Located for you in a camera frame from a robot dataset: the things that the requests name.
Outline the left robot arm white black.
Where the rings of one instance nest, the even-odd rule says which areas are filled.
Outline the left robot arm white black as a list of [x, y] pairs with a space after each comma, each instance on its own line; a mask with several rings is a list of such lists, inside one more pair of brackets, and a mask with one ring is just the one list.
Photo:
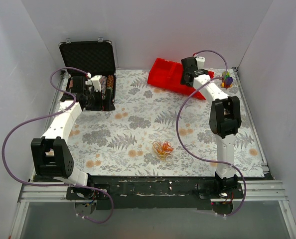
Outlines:
[[76, 119], [83, 110], [115, 110], [115, 82], [114, 75], [70, 78], [67, 92], [60, 100], [59, 114], [42, 137], [31, 142], [37, 175], [60, 180], [66, 184], [79, 185], [77, 193], [83, 199], [90, 199], [94, 195], [95, 188], [87, 182], [87, 173], [74, 166], [67, 141]]

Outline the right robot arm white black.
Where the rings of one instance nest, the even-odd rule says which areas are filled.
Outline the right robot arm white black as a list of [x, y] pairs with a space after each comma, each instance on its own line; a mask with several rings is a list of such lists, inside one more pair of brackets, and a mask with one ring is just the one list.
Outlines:
[[203, 69], [205, 58], [191, 56], [181, 59], [183, 68], [180, 83], [198, 90], [211, 105], [209, 126], [217, 145], [217, 166], [212, 181], [201, 184], [199, 189], [207, 194], [227, 197], [237, 188], [238, 177], [234, 165], [234, 143], [241, 126], [240, 100], [229, 96], [212, 82]]

